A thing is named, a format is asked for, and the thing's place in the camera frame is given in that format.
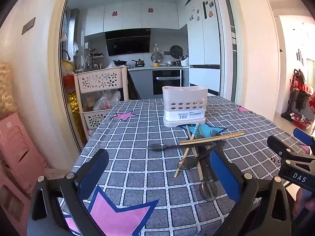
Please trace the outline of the white plastic utensil holder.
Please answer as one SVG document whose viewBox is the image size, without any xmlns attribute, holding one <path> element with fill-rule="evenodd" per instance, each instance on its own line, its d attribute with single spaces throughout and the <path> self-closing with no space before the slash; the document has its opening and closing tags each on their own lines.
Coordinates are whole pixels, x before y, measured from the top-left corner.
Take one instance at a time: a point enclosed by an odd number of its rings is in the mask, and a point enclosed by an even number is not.
<svg viewBox="0 0 315 236">
<path fill-rule="evenodd" d="M 207 88 L 164 86 L 162 92 L 166 127 L 206 123 Z"/>
</svg>

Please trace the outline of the black wok on stove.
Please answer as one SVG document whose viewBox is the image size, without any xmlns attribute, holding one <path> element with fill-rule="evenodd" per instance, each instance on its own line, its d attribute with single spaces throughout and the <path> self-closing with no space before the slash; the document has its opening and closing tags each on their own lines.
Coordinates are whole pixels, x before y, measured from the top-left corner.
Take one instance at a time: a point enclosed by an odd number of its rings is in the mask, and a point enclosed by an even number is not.
<svg viewBox="0 0 315 236">
<path fill-rule="evenodd" d="M 114 63 L 114 65 L 116 65 L 118 67 L 118 66 L 121 66 L 121 65 L 126 65 L 127 61 L 124 61 L 124 60 L 113 60 L 113 63 Z"/>
</svg>

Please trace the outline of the pink plastic stool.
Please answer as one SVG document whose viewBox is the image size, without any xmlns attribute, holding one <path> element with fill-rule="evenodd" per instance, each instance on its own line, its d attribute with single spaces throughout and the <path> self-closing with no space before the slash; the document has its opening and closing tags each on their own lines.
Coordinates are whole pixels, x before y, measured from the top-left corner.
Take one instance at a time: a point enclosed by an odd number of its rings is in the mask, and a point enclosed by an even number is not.
<svg viewBox="0 0 315 236">
<path fill-rule="evenodd" d="M 20 235 L 27 234 L 31 195 L 47 163 L 27 134 L 19 115 L 1 120 L 1 208 Z"/>
</svg>

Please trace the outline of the white refrigerator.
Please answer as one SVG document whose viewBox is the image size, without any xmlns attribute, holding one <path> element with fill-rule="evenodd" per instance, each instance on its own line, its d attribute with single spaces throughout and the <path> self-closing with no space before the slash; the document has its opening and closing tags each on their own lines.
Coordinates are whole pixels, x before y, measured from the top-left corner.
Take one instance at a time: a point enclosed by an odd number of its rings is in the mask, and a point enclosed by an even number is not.
<svg viewBox="0 0 315 236">
<path fill-rule="evenodd" d="M 188 33 L 189 84 L 219 96 L 221 44 L 215 0 L 190 0 L 185 5 Z"/>
</svg>

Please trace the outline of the black multi-hole frying pan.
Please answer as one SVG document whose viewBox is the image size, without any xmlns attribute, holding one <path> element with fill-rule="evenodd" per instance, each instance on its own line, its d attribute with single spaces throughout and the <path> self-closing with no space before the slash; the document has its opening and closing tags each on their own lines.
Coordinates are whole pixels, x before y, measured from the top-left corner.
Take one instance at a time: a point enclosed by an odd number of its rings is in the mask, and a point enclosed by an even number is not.
<svg viewBox="0 0 315 236">
<path fill-rule="evenodd" d="M 173 45 L 169 51 L 164 51 L 164 55 L 169 55 L 174 59 L 180 59 L 183 57 L 183 49 L 178 45 Z"/>
</svg>

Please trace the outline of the black built-in oven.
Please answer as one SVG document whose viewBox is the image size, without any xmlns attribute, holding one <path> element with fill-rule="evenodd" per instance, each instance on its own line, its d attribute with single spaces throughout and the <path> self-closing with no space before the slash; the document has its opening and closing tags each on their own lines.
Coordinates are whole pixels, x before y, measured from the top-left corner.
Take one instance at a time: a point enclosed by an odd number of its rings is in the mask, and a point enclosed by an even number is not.
<svg viewBox="0 0 315 236">
<path fill-rule="evenodd" d="M 162 95 L 164 86 L 181 87 L 181 70 L 153 70 L 153 94 Z"/>
</svg>

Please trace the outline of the black range hood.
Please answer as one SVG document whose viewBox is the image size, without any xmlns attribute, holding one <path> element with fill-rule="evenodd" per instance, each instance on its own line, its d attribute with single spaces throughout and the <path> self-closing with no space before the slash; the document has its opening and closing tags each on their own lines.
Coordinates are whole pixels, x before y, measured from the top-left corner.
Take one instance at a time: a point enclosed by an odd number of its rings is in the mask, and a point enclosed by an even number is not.
<svg viewBox="0 0 315 236">
<path fill-rule="evenodd" d="M 151 28 L 107 31 L 105 39 L 109 56 L 149 53 Z"/>
</svg>

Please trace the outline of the dark spoon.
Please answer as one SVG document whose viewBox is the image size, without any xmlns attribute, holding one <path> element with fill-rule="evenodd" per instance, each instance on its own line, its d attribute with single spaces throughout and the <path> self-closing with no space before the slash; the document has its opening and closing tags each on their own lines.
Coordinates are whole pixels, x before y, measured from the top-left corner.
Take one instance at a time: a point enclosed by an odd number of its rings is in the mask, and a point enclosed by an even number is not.
<svg viewBox="0 0 315 236">
<path fill-rule="evenodd" d="M 165 151 L 168 149 L 186 149 L 187 147 L 216 147 L 216 146 L 223 146 L 226 143 L 225 140 L 220 140 L 220 141 L 214 141 L 214 142 L 205 142 L 205 143 L 194 143 L 194 144 L 185 144 L 185 145 L 172 145 L 172 146 L 167 146 L 165 144 L 150 144 L 147 146 L 147 150 L 150 151 Z"/>
<path fill-rule="evenodd" d="M 206 158 L 210 155 L 212 151 L 218 150 L 220 147 L 223 147 L 226 143 L 225 140 L 217 141 L 214 144 L 207 147 L 197 147 L 197 156 L 189 156 L 180 160 L 177 164 L 178 169 L 188 170 L 196 167 L 199 160 Z"/>
</svg>

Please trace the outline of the plain wooden chopstick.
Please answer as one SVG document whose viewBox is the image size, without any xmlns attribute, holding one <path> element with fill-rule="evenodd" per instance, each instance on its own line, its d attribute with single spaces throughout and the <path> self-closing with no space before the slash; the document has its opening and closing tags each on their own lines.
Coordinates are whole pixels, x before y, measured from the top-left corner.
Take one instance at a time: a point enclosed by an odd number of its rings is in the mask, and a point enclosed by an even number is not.
<svg viewBox="0 0 315 236">
<path fill-rule="evenodd" d="M 188 125 L 186 126 L 186 130 L 187 130 L 187 133 L 188 133 L 190 140 L 195 139 L 195 133 L 198 130 L 198 127 L 199 127 L 199 124 L 196 124 L 194 127 L 194 130 L 193 130 L 193 133 L 191 134 L 189 126 Z M 198 156 L 196 148 L 192 147 L 191 150 L 192 150 L 194 157 L 196 158 Z M 203 180 L 203 173 L 202 173 L 201 165 L 199 162 L 197 162 L 196 166 L 197 166 L 197 170 L 198 170 L 198 174 L 199 174 L 199 179 L 200 179 L 200 181 L 202 181 Z"/>
</svg>

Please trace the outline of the black kitchen faucet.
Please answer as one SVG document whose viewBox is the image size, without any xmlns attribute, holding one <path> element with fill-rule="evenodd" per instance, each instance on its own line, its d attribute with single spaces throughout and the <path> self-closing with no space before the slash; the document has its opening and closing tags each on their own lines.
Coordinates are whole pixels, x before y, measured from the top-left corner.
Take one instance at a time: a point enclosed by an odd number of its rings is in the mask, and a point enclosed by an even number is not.
<svg viewBox="0 0 315 236">
<path fill-rule="evenodd" d="M 70 58 L 68 52 L 67 52 L 66 50 L 62 49 L 61 54 L 64 54 L 64 53 L 66 53 L 66 56 L 67 56 L 66 60 L 67 60 L 67 61 L 70 61 L 71 58 Z"/>
</svg>

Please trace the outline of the red clothes rack items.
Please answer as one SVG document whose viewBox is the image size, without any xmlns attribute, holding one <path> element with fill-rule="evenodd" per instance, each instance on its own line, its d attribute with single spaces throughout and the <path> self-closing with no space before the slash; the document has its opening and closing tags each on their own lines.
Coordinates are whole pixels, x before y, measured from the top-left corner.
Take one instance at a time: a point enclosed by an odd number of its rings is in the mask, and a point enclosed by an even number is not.
<svg viewBox="0 0 315 236">
<path fill-rule="evenodd" d="M 309 129 L 314 122 L 314 92 L 306 84 L 300 69 L 295 69 L 290 80 L 290 93 L 287 110 L 281 117 L 300 129 Z"/>
</svg>

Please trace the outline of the bag of peanuts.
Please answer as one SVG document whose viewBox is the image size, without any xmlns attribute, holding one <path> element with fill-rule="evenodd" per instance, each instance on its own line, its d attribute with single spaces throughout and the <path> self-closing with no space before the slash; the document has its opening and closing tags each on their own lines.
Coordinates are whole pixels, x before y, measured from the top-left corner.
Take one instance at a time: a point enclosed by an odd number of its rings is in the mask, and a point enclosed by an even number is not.
<svg viewBox="0 0 315 236">
<path fill-rule="evenodd" d="M 17 112 L 18 105 L 13 98 L 11 69 L 6 64 L 0 67 L 0 117 L 1 119 Z"/>
</svg>

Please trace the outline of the grey checkered tablecloth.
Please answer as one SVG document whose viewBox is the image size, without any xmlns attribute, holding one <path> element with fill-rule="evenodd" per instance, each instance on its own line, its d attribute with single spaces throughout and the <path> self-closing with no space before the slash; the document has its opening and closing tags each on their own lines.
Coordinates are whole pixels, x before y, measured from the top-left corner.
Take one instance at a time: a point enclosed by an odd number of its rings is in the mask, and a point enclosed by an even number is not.
<svg viewBox="0 0 315 236">
<path fill-rule="evenodd" d="M 228 140 L 224 152 L 242 172 L 256 178 L 273 178 L 280 168 L 278 156 L 267 146 L 269 136 L 277 136 L 296 152 L 306 151 L 302 142 L 270 120 L 221 97 L 209 97 L 206 122 L 223 134 L 244 132 Z M 162 100 L 120 102 L 90 137 L 73 171 L 98 149 L 106 149 L 109 162 L 96 192 L 105 193 L 120 209 L 157 202 L 140 235 L 213 235 L 234 206 L 221 184 L 216 182 L 217 198 L 207 202 L 199 191 L 197 169 L 176 174 L 182 150 L 147 149 L 153 143 L 171 146 L 186 139 L 184 127 L 164 126 Z"/>
</svg>

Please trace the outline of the brass pot on stove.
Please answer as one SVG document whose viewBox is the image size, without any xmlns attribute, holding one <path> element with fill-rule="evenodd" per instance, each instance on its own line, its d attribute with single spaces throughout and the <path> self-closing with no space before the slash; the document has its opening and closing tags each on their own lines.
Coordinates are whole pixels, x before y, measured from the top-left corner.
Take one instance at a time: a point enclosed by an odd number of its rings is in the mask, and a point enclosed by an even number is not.
<svg viewBox="0 0 315 236">
<path fill-rule="evenodd" d="M 138 67 L 144 67 L 145 66 L 145 62 L 144 60 L 138 59 L 138 60 L 132 60 L 134 62 L 134 67 L 138 68 Z"/>
</svg>

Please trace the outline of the dark spoon lowest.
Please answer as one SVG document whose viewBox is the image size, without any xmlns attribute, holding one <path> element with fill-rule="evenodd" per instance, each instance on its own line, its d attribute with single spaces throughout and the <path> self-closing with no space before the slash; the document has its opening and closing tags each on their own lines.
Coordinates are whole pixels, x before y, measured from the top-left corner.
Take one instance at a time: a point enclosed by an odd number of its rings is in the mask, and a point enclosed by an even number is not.
<svg viewBox="0 0 315 236">
<path fill-rule="evenodd" d="M 210 164 L 210 152 L 207 151 L 207 148 L 199 147 L 197 152 L 200 157 L 199 163 L 203 175 L 203 179 L 199 185 L 200 194 L 205 201 L 212 202 L 217 198 L 217 187 L 215 182 L 218 181 L 218 177 Z"/>
</svg>

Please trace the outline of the white perforated storage rack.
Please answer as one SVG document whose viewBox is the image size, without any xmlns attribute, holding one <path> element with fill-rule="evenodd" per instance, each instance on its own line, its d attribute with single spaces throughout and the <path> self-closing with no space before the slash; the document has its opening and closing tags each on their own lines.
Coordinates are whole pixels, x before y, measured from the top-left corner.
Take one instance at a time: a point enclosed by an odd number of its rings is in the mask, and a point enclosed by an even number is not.
<svg viewBox="0 0 315 236">
<path fill-rule="evenodd" d="M 110 109 L 85 111 L 83 105 L 88 102 L 83 102 L 82 97 L 89 99 L 101 91 L 122 90 L 123 100 L 127 101 L 129 100 L 127 75 L 128 67 L 125 65 L 74 75 L 75 91 L 86 138 L 90 138 L 89 131 L 99 127 Z"/>
</svg>

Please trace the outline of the blue patterned chopstick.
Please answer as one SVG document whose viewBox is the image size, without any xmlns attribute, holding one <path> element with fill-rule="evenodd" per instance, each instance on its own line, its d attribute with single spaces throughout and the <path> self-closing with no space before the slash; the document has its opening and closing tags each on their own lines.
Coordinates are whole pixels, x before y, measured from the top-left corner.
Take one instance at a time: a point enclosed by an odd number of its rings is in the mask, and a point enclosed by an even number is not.
<svg viewBox="0 0 315 236">
<path fill-rule="evenodd" d="M 194 130 L 193 130 L 193 133 L 192 133 L 192 135 L 190 136 L 190 140 L 194 140 L 194 139 L 195 139 L 195 134 L 196 134 L 196 131 L 197 131 L 198 127 L 199 127 L 199 124 L 196 124 L 196 126 L 194 127 Z M 190 133 L 190 129 L 189 129 L 188 126 L 186 126 L 186 129 L 187 129 L 187 132 Z M 185 152 L 184 152 L 184 154 L 183 154 L 182 159 L 186 158 L 186 156 L 187 156 L 189 150 L 190 150 L 190 147 L 187 147 L 186 150 L 185 150 Z M 176 172 L 175 172 L 175 174 L 174 174 L 173 177 L 176 178 L 176 177 L 178 176 L 178 174 L 179 174 L 180 171 L 181 171 L 181 169 L 180 169 L 180 168 L 177 168 L 177 170 L 176 170 Z"/>
</svg>

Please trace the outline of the plastic bag in rack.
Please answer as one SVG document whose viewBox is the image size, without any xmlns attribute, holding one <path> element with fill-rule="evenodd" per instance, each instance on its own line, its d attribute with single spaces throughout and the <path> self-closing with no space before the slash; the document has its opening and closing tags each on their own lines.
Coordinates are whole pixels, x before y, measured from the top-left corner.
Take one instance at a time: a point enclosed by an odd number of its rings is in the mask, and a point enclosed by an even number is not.
<svg viewBox="0 0 315 236">
<path fill-rule="evenodd" d="M 112 109 L 121 100 L 120 91 L 112 92 L 111 90 L 101 91 L 101 98 L 95 103 L 93 111 Z"/>
</svg>

